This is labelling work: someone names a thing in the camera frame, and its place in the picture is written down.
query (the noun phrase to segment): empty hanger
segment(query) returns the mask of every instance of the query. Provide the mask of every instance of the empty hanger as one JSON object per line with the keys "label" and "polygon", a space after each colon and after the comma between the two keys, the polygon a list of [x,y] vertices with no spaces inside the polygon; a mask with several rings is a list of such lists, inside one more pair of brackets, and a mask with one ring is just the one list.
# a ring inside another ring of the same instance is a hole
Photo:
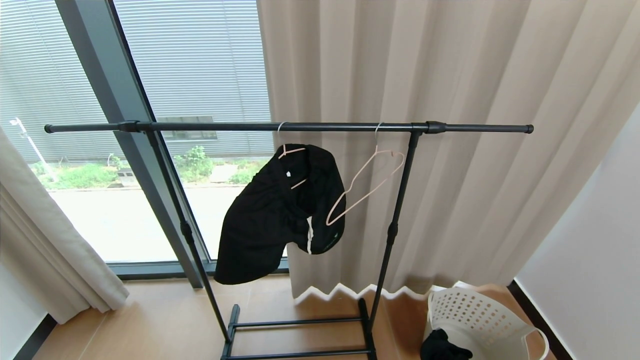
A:
{"label": "empty hanger", "polygon": [[[371,157],[367,160],[366,163],[364,163],[364,165],[362,165],[362,167],[360,168],[360,170],[358,170],[358,172],[356,173],[356,176],[353,177],[353,180],[351,180],[351,184],[349,185],[349,188],[342,193],[342,195],[340,195],[340,197],[338,198],[338,200],[335,202],[335,204],[333,205],[333,207],[331,208],[331,211],[329,211],[329,215],[327,215],[326,217],[326,225],[327,226],[331,226],[334,222],[338,221],[339,218],[343,217],[349,210],[353,209],[354,206],[356,206],[357,204],[359,204],[361,201],[363,201],[364,199],[366,199],[368,196],[370,196],[372,193],[374,193],[379,187],[381,187],[384,183],[387,182],[387,180],[389,180],[389,178],[395,174],[398,170],[400,170],[400,168],[404,165],[404,154],[402,152],[397,152],[397,151],[393,151],[393,150],[378,150],[378,128],[380,127],[380,125],[382,125],[382,122],[380,122],[378,124],[378,126],[376,126],[376,130],[374,132],[374,137],[376,139],[376,150],[373,152],[373,155],[371,155]],[[342,214],[338,215],[336,218],[334,218],[333,220],[329,221],[329,219],[331,218],[331,214],[333,213],[333,210],[335,210],[335,208],[338,206],[338,203],[340,202],[340,200],[342,200],[342,198],[347,195],[348,192],[351,191],[351,189],[353,188],[353,183],[356,181],[356,179],[358,178],[358,176],[360,175],[360,173],[362,172],[362,170],[364,170],[365,167],[367,167],[367,165],[371,162],[371,160],[373,160],[373,158],[375,158],[377,155],[383,154],[389,152],[391,153],[391,156],[395,156],[395,154],[398,154],[400,156],[402,156],[402,162],[400,162],[400,165],[398,165],[398,167],[396,167],[391,174],[389,174],[384,180],[382,180],[382,182],[380,184],[378,184],[373,190],[371,190],[367,195],[364,195],[362,198],[360,198],[360,200],[356,201],[353,205],[351,205],[347,210],[345,210]]]}
{"label": "empty hanger", "polygon": [[[283,143],[282,139],[280,138],[280,128],[282,127],[282,125],[285,122],[281,122],[280,125],[278,125],[278,131],[276,132],[277,135],[278,135],[278,142],[282,144],[282,154],[280,154],[280,156],[278,156],[278,159],[282,159],[284,156],[289,155],[292,152],[298,152],[298,151],[306,150],[304,147],[301,147],[299,149],[293,149],[291,151],[287,151],[287,144]],[[297,183],[294,186],[292,186],[291,189],[293,190],[293,189],[297,188],[298,186],[302,185],[305,181],[307,181],[307,179],[303,179],[299,183]]]}

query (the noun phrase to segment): window pane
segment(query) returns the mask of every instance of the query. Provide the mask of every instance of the window pane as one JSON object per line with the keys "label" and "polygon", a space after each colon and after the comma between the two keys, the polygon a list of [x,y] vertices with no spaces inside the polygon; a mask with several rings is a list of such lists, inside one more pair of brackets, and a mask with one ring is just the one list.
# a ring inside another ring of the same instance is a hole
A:
{"label": "window pane", "polygon": [[[115,5],[158,121],[271,121],[255,0],[116,0]],[[174,131],[164,137],[216,258],[225,213],[265,157],[273,155],[273,136]]]}
{"label": "window pane", "polygon": [[0,126],[51,197],[105,261],[175,260],[113,133],[43,130],[107,121],[55,2],[0,0],[0,33]]}

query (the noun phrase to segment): beige curtain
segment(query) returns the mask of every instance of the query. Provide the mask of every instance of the beige curtain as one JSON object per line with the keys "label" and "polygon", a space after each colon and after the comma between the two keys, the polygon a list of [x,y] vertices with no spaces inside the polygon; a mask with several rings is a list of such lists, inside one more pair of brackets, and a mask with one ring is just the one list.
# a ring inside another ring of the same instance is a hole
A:
{"label": "beige curtain", "polygon": [[[534,124],[420,139],[385,282],[506,284],[578,194],[640,99],[636,1],[260,0],[273,121]],[[348,184],[372,134],[287,133]],[[406,150],[408,136],[380,146]],[[348,202],[389,172],[376,160]],[[288,248],[293,292],[378,278],[400,174],[320,256]]]}
{"label": "beige curtain", "polygon": [[73,227],[0,129],[0,263],[58,323],[129,292]]}

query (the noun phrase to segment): black metal clothes rack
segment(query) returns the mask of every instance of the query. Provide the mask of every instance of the black metal clothes rack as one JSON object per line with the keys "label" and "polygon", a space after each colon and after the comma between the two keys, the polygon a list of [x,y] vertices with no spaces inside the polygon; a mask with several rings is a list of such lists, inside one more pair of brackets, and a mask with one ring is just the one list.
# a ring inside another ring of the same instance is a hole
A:
{"label": "black metal clothes rack", "polygon": [[[207,273],[202,263],[201,257],[196,248],[193,234],[191,232],[191,226],[186,220],[185,214],[180,206],[178,195],[171,186],[171,176],[169,169],[164,165],[163,155],[161,148],[157,141],[157,138],[153,136],[154,131],[383,131],[383,132],[401,132],[410,133],[408,151],[406,153],[406,160],[404,162],[404,168],[402,178],[400,180],[400,187],[398,189],[396,205],[394,208],[394,214],[391,219],[387,230],[387,244],[385,247],[385,253],[382,259],[382,265],[380,268],[380,275],[378,276],[378,283],[376,287],[376,294],[373,300],[373,306],[371,308],[371,314],[367,311],[367,305],[364,299],[358,300],[358,308],[360,314],[353,317],[341,317],[341,318],[324,318],[324,319],[311,319],[311,320],[289,320],[289,321],[274,321],[274,322],[247,322],[241,323],[238,321],[240,316],[240,307],[235,304],[231,312],[231,319],[229,324],[225,326],[225,321],[222,319],[216,297],[214,296],[211,285],[209,284]],[[391,250],[393,248],[396,236],[398,233],[398,220],[400,217],[400,211],[402,210],[404,193],[406,191],[407,183],[409,181],[409,174],[413,165],[413,158],[415,155],[416,147],[418,146],[418,139],[422,134],[436,134],[443,133],[445,131],[465,131],[465,132],[496,132],[496,133],[526,133],[533,132],[532,125],[468,125],[468,124],[445,124],[443,122],[425,122],[425,123],[337,123],[337,122],[316,122],[316,123],[294,123],[285,122],[280,123],[181,123],[181,122],[139,122],[139,121],[125,121],[117,124],[86,124],[86,125],[45,125],[44,127],[47,133],[61,133],[61,132],[76,132],[76,131],[125,131],[129,133],[144,132],[147,134],[147,138],[154,149],[156,159],[161,165],[161,171],[163,173],[164,180],[166,181],[169,189],[170,196],[172,198],[175,210],[178,213],[180,220],[180,230],[184,235],[189,249],[195,260],[198,273],[202,279],[204,288],[213,307],[213,311],[220,325],[220,330],[225,338],[225,345],[222,350],[221,360],[257,360],[257,359],[290,359],[297,357],[320,357],[320,356],[338,356],[338,355],[351,355],[351,354],[366,354],[368,360],[377,360],[376,346],[372,335],[373,324],[376,319],[376,313],[378,305],[380,303],[380,296],[382,292],[382,286],[385,282],[385,276],[387,274],[387,267],[389,264],[389,258],[391,256]],[[231,351],[234,344],[236,332],[250,327],[270,327],[270,326],[285,326],[285,325],[303,325],[303,324],[317,324],[317,323],[339,323],[339,322],[360,322],[362,324],[362,332],[364,334],[364,348],[356,348],[350,350],[329,350],[329,351],[315,351],[315,352],[295,352],[289,354],[262,354],[262,355],[248,355],[248,356],[232,356]]]}

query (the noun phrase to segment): corrugated metal siding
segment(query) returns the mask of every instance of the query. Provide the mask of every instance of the corrugated metal siding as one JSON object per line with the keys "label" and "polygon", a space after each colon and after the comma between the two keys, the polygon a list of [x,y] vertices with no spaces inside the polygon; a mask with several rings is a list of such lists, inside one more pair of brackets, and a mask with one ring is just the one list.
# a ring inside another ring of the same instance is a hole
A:
{"label": "corrugated metal siding", "polygon": [[[131,53],[157,117],[212,116],[269,122],[262,39],[255,0],[116,0]],[[271,133],[218,131],[194,143],[207,152],[273,153]]]}
{"label": "corrugated metal siding", "polygon": [[[269,121],[255,1],[116,5],[157,117]],[[194,12],[194,5],[199,10]],[[54,1],[0,0],[0,9],[0,124],[20,153],[37,160],[18,127],[9,125],[14,117],[22,120],[48,161],[121,156],[111,133],[47,135],[42,130],[46,123],[106,122]],[[273,152],[270,133],[219,132],[218,140],[168,142],[173,154],[196,145],[211,156]]]}

